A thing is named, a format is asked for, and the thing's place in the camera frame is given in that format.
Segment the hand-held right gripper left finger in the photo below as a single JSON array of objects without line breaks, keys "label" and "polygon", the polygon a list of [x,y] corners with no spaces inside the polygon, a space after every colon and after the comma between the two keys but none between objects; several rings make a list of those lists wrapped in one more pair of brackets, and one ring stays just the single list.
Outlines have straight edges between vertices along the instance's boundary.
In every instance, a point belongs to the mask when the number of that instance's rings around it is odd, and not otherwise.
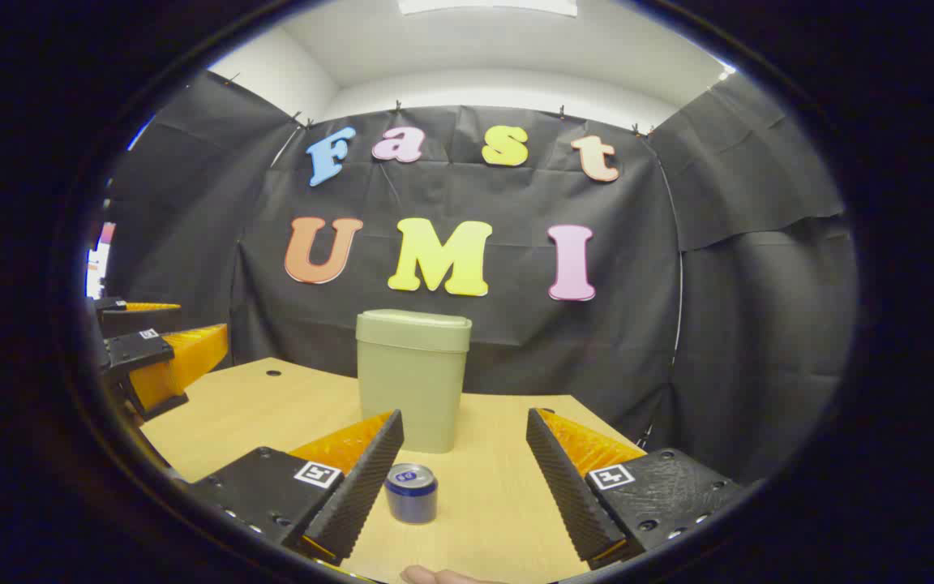
[{"label": "hand-held right gripper left finger", "polygon": [[403,441],[403,415],[390,410],[289,452],[257,447],[186,490],[259,539],[340,565]]}]

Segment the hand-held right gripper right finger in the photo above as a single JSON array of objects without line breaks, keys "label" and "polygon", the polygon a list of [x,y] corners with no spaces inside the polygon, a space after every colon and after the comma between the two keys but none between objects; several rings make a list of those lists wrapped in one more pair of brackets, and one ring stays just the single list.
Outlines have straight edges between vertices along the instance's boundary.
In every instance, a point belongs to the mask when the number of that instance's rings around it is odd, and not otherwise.
[{"label": "hand-held right gripper right finger", "polygon": [[703,529],[752,488],[678,449],[644,453],[548,408],[530,408],[526,441],[590,569]]}]

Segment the blue pop can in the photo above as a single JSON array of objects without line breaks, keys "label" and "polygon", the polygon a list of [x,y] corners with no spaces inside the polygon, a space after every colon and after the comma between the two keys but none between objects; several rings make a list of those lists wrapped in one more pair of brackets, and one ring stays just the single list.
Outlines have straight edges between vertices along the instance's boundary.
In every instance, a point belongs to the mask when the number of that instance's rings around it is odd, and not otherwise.
[{"label": "blue pop can", "polygon": [[387,473],[385,494],[393,517],[405,524],[433,522],[438,513],[438,480],[418,463],[396,463]]}]

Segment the green desktop garbage bin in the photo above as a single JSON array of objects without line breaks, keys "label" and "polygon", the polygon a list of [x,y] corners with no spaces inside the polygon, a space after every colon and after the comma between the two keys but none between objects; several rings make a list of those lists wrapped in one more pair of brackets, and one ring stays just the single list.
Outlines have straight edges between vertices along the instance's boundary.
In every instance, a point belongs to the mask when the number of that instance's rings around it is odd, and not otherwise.
[{"label": "green desktop garbage bin", "polygon": [[361,417],[401,412],[405,449],[448,453],[455,447],[472,321],[397,309],[356,319]]}]

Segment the wooden desktop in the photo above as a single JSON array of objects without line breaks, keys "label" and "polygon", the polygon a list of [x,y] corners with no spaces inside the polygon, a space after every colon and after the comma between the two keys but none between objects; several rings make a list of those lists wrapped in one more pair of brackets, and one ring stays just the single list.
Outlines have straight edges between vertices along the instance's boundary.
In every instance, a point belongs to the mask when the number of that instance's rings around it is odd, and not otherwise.
[{"label": "wooden desktop", "polygon": [[[360,419],[356,380],[272,358],[208,373],[186,395],[186,404],[145,423],[142,432],[190,482],[253,448],[288,452]],[[507,584],[547,584],[586,573],[526,443],[534,407],[632,448],[568,395],[464,394],[451,452],[397,455],[398,462],[436,473],[436,521],[398,522],[379,495],[341,568],[382,582],[399,582],[409,565]]]}]

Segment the computer monitor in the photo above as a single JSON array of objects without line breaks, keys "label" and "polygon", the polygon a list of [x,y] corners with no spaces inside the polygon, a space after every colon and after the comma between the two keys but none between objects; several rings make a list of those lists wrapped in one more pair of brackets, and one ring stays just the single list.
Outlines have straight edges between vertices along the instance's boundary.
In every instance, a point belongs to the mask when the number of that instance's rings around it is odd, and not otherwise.
[{"label": "computer monitor", "polygon": [[115,229],[114,222],[105,222],[101,227],[99,240],[88,252],[88,270],[86,270],[86,295],[99,299],[104,295],[109,251]]}]

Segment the ceiling light panel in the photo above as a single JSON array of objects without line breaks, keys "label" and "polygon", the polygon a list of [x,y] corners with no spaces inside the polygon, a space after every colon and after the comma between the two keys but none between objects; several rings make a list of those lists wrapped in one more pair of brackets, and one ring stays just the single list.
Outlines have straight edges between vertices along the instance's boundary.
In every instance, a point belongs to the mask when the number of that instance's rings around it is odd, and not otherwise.
[{"label": "ceiling light panel", "polygon": [[443,10],[523,10],[578,16],[577,0],[397,0],[403,15]]}]

